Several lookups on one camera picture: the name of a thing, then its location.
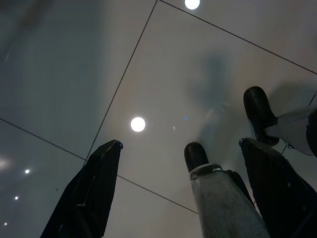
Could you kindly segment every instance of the black shoe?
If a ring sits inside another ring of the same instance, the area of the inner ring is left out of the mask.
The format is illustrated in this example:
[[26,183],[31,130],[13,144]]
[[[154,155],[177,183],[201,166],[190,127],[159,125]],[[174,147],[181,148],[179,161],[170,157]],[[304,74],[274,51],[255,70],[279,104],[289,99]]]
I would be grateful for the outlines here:
[[265,128],[276,124],[277,118],[273,114],[265,92],[260,87],[251,87],[243,95],[244,107],[250,120],[257,140],[269,146],[279,142],[279,138],[268,136]]
[[188,172],[200,165],[209,163],[203,146],[198,142],[192,142],[186,145],[184,155]]

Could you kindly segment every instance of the gray pants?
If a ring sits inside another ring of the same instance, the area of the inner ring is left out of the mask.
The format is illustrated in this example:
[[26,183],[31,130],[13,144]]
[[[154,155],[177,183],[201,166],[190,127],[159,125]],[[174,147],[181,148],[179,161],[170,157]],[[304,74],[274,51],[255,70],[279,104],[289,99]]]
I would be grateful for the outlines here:
[[206,164],[190,180],[204,238],[269,238],[265,224],[230,175]]

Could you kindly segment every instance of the person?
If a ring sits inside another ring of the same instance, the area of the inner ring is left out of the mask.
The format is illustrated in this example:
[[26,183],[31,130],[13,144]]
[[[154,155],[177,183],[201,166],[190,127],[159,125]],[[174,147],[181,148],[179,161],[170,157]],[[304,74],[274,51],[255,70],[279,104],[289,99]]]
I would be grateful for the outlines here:
[[317,194],[267,144],[239,141],[260,214],[237,172],[211,164],[198,142],[184,156],[204,238],[317,237]]

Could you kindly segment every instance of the shoe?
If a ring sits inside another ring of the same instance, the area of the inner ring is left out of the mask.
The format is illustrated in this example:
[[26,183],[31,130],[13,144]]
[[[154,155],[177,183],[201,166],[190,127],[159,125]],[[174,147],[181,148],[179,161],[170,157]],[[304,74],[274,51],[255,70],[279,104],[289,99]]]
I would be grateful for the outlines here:
[[265,132],[265,128],[276,124],[277,118],[263,89],[257,86],[247,89],[243,95],[243,102],[257,140],[269,146],[278,144],[279,138],[268,136]]
[[200,165],[208,164],[207,154],[203,146],[198,142],[192,142],[186,145],[184,151],[185,161],[188,172]]

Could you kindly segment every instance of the gray sweatpants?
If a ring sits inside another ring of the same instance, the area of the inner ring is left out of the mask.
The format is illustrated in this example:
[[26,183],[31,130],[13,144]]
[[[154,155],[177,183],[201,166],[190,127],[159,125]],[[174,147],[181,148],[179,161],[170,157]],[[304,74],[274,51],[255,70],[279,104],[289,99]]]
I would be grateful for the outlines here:
[[202,165],[190,180],[204,238],[269,238],[261,216],[225,171]]

